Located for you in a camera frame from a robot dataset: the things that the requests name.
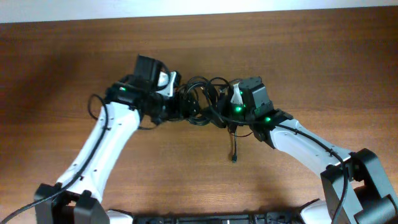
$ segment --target table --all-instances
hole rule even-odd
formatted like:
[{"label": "table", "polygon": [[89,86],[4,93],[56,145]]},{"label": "table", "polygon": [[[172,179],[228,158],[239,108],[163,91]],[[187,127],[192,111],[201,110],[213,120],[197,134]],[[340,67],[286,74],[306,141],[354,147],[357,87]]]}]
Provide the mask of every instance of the table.
[{"label": "table", "polygon": [[[276,108],[336,145],[380,158],[398,191],[398,7],[0,24],[0,217],[72,163],[95,121],[91,93],[138,53],[190,77],[260,76]],[[248,128],[240,128],[245,134]],[[253,136],[187,122],[138,131],[108,180],[105,209],[266,211],[324,198],[320,179]],[[34,222],[34,210],[15,222]]]}]

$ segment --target robotic arm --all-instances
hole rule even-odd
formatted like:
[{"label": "robotic arm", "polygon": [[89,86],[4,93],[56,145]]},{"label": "robotic arm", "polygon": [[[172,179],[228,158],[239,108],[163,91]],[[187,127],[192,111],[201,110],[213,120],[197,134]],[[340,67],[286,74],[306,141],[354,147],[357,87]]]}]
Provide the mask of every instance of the robotic arm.
[{"label": "robotic arm", "polygon": [[[225,85],[212,84],[215,79],[223,80]],[[275,110],[261,78],[233,80],[234,85],[223,78],[194,77],[187,84],[179,82],[178,72],[139,55],[134,75],[122,78],[106,91],[105,105],[78,157],[57,184],[42,184],[36,191],[36,201],[51,197],[70,184],[83,164],[89,162],[66,191],[35,206],[37,223],[140,223],[126,212],[105,212],[100,203],[121,150],[137,129],[143,129],[139,124],[145,115],[155,125],[187,120],[195,125],[213,123],[231,133],[238,126],[248,125],[259,141],[296,158],[321,178],[326,197],[326,202],[317,201],[302,209],[297,223],[330,223],[335,215],[338,223],[385,223],[398,214],[397,195],[374,153],[367,149],[354,153],[335,146],[305,129],[290,114]],[[196,89],[203,92],[208,107],[200,107]],[[354,190],[348,183],[354,180],[364,180],[364,186]],[[76,202],[74,207],[68,205],[71,201]],[[249,223],[293,223],[287,217],[268,217],[254,217]]]}]

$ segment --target green led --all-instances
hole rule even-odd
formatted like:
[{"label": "green led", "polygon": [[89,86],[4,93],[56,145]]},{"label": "green led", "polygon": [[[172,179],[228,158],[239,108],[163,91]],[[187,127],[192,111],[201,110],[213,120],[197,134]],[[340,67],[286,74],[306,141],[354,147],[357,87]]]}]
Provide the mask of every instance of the green led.
[{"label": "green led", "polygon": [[242,111],[242,107],[240,107],[240,106],[235,107],[235,112],[241,112],[241,111]]}]

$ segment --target white background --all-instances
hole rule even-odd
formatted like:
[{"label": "white background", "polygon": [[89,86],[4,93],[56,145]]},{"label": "white background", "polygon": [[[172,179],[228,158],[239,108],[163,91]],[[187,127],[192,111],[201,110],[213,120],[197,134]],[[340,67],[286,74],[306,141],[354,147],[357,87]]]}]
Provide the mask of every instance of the white background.
[{"label": "white background", "polygon": [[0,22],[397,5],[398,0],[0,0]]}]

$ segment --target wooden surface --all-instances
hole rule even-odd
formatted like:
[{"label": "wooden surface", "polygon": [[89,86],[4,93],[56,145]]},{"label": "wooden surface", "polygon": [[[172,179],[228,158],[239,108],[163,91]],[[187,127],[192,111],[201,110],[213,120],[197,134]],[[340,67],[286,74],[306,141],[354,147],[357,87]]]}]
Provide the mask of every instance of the wooden surface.
[{"label": "wooden surface", "polygon": [[[380,158],[398,191],[398,7],[0,24],[0,217],[54,184],[87,139],[91,93],[138,53],[187,81],[260,76],[276,108],[341,147]],[[239,134],[247,128],[238,130]],[[229,213],[323,198],[320,179],[253,136],[165,123],[129,140],[104,208]],[[16,222],[33,222],[34,210]]]}]

